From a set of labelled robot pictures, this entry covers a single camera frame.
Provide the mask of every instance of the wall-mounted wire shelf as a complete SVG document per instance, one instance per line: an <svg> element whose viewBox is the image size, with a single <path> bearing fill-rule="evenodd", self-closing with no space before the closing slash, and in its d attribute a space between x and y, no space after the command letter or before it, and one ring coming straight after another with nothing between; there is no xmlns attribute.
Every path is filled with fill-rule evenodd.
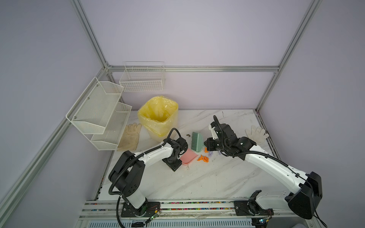
<svg viewBox="0 0 365 228"><path fill-rule="evenodd" d="M162 91L165 84L164 62L124 62L119 83L124 92Z"/></svg>

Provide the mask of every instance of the white cotton glove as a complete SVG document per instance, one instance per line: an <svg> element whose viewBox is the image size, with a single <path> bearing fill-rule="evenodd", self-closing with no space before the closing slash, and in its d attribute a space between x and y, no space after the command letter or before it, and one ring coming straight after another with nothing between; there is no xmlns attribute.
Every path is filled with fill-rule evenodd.
<svg viewBox="0 0 365 228"><path fill-rule="evenodd" d="M137 123L129 124L124 128L117 151L135 151L137 149L139 132L142 125Z"/></svg>
<svg viewBox="0 0 365 228"><path fill-rule="evenodd" d="M261 127L256 127L254 125L251 126L251 130L246 129L247 138L255 141L258 145L262 145L266 139L269 137L269 134L265 134L265 129Z"/></svg>

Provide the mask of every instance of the white wire basket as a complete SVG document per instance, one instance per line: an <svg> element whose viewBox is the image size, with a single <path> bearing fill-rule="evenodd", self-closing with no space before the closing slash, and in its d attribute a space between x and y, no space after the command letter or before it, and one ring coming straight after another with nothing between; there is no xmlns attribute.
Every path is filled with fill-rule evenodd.
<svg viewBox="0 0 365 228"><path fill-rule="evenodd" d="M132 106L118 102L104 134L93 135L90 142L98 150L116 150L131 110Z"/></svg>
<svg viewBox="0 0 365 228"><path fill-rule="evenodd" d="M66 117L82 134L104 134L122 91L120 85L97 80L77 112Z"/></svg>
<svg viewBox="0 0 365 228"><path fill-rule="evenodd" d="M162 91L165 84L164 62L124 62L119 84L124 92Z"/></svg>

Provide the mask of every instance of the light purple wall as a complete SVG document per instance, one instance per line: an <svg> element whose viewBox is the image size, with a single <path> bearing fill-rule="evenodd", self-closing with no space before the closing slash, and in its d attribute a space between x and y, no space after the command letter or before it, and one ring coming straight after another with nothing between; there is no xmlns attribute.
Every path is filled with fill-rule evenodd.
<svg viewBox="0 0 365 228"><path fill-rule="evenodd" d="M2 1L0 201L101 69L69 0ZM74 227L109 152L74 127L6 227Z"/></svg>
<svg viewBox="0 0 365 228"><path fill-rule="evenodd" d="M278 65L310 0L82 0L109 64Z"/></svg>
<svg viewBox="0 0 365 228"><path fill-rule="evenodd" d="M323 1L261 111L281 158L322 177L329 227L351 226L365 205L364 11Z"/></svg>
<svg viewBox="0 0 365 228"><path fill-rule="evenodd" d="M75 128L34 181L5 228L74 228L86 200L93 200L110 151L97 151Z"/></svg>
<svg viewBox="0 0 365 228"><path fill-rule="evenodd" d="M121 76L113 73L117 82ZM271 72L168 72L163 91L124 92L122 97L132 109L158 95L175 100L179 109L255 108L272 76Z"/></svg>

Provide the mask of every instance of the pink dustpan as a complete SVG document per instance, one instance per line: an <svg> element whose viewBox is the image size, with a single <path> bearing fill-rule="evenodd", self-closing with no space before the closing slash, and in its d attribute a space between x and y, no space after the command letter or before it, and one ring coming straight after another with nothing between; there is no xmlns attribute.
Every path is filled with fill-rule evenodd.
<svg viewBox="0 0 365 228"><path fill-rule="evenodd" d="M194 152L194 151L192 151L192 150L190 150L190 149L188 149L181 157L180 157L180 160L182 161L182 164L184 165L184 166L187 166L188 164L190 164L193 160L194 160L194 158L196 158L198 155Z"/></svg>

